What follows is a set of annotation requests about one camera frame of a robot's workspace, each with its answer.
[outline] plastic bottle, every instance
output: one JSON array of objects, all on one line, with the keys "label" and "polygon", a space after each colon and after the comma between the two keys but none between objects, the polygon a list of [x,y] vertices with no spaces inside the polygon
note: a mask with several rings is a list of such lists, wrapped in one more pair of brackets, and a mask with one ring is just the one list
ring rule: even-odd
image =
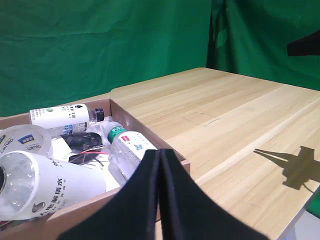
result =
[{"label": "plastic bottle", "polygon": [[106,124],[104,132],[111,143],[109,160],[119,167],[127,180],[136,170],[146,150],[157,149],[142,133],[127,131],[116,121]]},{"label": "plastic bottle", "polygon": [[85,104],[54,106],[29,111],[30,124],[48,129],[51,137],[85,132],[90,124],[105,118],[102,108],[90,110]]},{"label": "plastic bottle", "polygon": [[54,213],[106,191],[101,172],[42,155],[13,151],[0,157],[0,219]]}]

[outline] black object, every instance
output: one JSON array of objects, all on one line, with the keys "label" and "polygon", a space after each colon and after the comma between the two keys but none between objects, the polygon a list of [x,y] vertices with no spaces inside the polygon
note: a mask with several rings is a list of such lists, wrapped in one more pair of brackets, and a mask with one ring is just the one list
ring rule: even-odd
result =
[{"label": "black object", "polygon": [[96,121],[97,122],[101,122],[101,121],[105,120],[105,112],[102,108],[95,108],[94,111],[96,113]]},{"label": "black object", "polygon": [[215,204],[172,149],[147,150],[110,202],[58,239],[154,240],[158,199],[165,240],[268,239]]},{"label": "black object", "polygon": [[102,145],[102,138],[95,132],[76,132],[61,136],[71,150],[85,151]]},{"label": "black object", "polygon": [[0,193],[2,192],[3,188],[5,187],[6,178],[7,178],[6,170],[0,165]]},{"label": "black object", "polygon": [[288,56],[320,56],[320,30],[289,43],[286,50]]},{"label": "black object", "polygon": [[[102,138],[98,133],[95,132],[76,132],[73,134],[61,136],[66,144],[71,148],[72,151],[85,151],[97,146],[102,145]],[[101,149],[94,150],[95,152],[101,152]],[[99,154],[98,153],[76,154],[69,157],[69,163],[82,165],[94,160]]]}]

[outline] white bottle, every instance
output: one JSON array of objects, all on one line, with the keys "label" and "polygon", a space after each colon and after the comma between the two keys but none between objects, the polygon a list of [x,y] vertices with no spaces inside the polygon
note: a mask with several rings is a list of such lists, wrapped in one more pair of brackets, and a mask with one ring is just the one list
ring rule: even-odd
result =
[{"label": "white bottle", "polygon": [[127,131],[116,121],[105,125],[104,132],[111,143],[109,160],[117,164],[127,180],[136,170],[146,150],[157,149],[142,133]]},{"label": "white bottle", "polygon": [[101,122],[104,118],[102,108],[90,110],[85,104],[54,106],[29,112],[30,124],[48,129],[52,138],[85,132],[91,123]]},{"label": "white bottle", "polygon": [[44,216],[105,191],[103,174],[85,166],[26,151],[0,157],[0,220]]}]

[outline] wooden table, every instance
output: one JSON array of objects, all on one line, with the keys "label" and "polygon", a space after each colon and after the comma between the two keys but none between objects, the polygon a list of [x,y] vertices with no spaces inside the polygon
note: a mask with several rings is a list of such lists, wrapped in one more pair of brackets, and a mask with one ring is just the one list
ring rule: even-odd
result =
[{"label": "wooden table", "polygon": [[196,68],[91,99],[105,96],[183,154],[212,200],[271,239],[319,186],[319,91]]}]

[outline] cardboard box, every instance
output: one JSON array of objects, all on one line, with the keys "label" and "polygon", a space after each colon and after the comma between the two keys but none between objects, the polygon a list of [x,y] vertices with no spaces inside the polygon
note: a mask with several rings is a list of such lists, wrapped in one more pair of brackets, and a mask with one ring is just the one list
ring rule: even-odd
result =
[{"label": "cardboard box", "polygon": [[[149,128],[134,118],[110,98],[83,102],[89,108],[103,108],[105,116],[112,116],[113,120],[121,123],[129,131],[142,133],[156,148],[172,148]],[[29,124],[27,113],[9,116],[0,119],[0,129],[5,129],[14,125]],[[175,151],[176,156],[190,173],[190,163],[180,153]],[[78,202],[72,206],[63,208],[52,215],[47,215],[32,221],[25,222],[18,226],[0,232],[0,239],[6,240],[54,240],[60,233],[68,230],[76,224],[82,222],[94,212],[105,205],[120,188],[105,192],[99,196],[86,201]]]}]

